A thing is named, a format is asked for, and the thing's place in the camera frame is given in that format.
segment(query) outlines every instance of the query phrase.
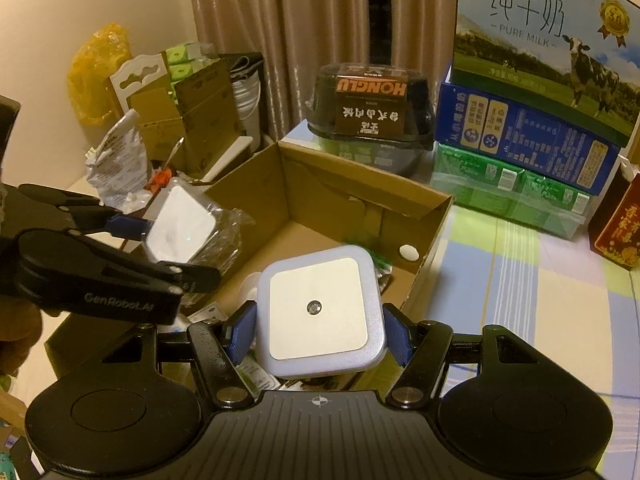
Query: white circle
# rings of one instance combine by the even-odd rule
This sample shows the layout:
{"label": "white circle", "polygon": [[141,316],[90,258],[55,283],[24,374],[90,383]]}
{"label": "white circle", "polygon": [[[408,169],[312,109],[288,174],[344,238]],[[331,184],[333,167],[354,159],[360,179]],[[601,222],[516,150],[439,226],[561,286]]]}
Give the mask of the white circle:
{"label": "white circle", "polygon": [[408,262],[416,262],[418,258],[420,258],[420,253],[414,246],[405,244],[400,247],[400,256],[402,256]]}

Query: curtain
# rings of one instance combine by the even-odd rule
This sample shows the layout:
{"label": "curtain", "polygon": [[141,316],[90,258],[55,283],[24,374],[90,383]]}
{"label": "curtain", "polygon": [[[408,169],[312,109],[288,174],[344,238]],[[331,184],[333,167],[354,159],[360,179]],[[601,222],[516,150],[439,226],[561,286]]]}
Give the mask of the curtain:
{"label": "curtain", "polygon": [[270,135],[305,117],[318,69],[369,60],[368,0],[192,0],[198,38],[219,52],[260,51]]}
{"label": "curtain", "polygon": [[391,63],[429,81],[432,102],[451,64],[456,0],[392,0]]}

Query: table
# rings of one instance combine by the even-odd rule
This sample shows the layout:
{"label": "table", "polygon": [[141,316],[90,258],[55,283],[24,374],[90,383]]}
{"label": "table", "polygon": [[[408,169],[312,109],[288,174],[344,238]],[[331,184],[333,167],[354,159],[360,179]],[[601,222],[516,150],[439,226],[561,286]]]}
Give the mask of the table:
{"label": "table", "polygon": [[[306,121],[285,140],[319,149]],[[427,163],[412,178],[428,176]],[[640,269],[591,252],[586,233],[569,242],[453,206],[432,275],[430,319],[459,333],[503,325],[587,384],[614,421],[598,472],[640,479]],[[452,367],[446,390],[473,374]]]}

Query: gold medal badge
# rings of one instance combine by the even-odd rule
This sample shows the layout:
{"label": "gold medal badge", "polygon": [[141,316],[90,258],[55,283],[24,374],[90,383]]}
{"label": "gold medal badge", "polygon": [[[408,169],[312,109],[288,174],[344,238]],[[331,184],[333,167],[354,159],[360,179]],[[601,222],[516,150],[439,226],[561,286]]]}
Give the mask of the gold medal badge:
{"label": "gold medal badge", "polygon": [[606,40],[609,34],[613,34],[618,40],[618,47],[626,47],[625,34],[629,33],[631,20],[625,7],[617,0],[604,0],[600,4],[600,18],[602,27],[598,32],[602,37]]}

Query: human hand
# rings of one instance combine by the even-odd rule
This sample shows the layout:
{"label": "human hand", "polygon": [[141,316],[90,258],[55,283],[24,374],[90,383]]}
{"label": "human hand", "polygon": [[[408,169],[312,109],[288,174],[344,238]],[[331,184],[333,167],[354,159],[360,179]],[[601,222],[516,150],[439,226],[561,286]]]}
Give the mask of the human hand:
{"label": "human hand", "polygon": [[24,298],[0,296],[0,375],[13,374],[42,335],[40,309]]}

